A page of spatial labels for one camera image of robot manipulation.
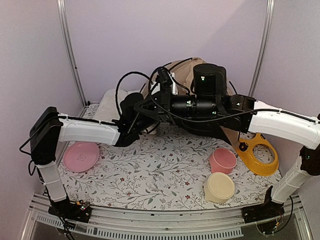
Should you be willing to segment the beige fabric pet tent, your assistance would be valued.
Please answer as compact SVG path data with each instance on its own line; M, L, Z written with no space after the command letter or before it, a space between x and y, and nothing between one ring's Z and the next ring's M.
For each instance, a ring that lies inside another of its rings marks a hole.
M181 84L178 97L171 100L170 112L193 121L175 118L174 123L194 135L220 139L231 146L237 143L238 131L219 125L217 121L204 122L227 115L226 69L196 57L171 63L169 71Z

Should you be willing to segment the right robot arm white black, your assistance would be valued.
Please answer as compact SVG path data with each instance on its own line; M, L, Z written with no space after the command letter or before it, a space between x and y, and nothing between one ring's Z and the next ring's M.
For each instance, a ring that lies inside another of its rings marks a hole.
M212 63L193 68L192 95L174 95L173 76L157 69L159 91L134 105L134 109L159 122L218 125L242 133L261 133L302 145L295 164L265 193L261 204L241 210L246 223L284 213L284 202L309 178L320 174L320 119L282 110L252 97L227 94L227 72Z

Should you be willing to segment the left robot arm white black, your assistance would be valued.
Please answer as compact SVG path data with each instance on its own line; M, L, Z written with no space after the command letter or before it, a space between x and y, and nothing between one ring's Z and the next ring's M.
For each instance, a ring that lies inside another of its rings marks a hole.
M119 119L111 122L60 114L54 106L42 113L19 151L25 154L23 148L30 144L27 155L48 192L52 214L70 218L90 211L88 207L76 206L69 199L56 163L58 143L85 142L127 147L139 139L142 131L161 122L156 99L157 96L143 97L138 92L127 95L122 101L116 96L115 108Z

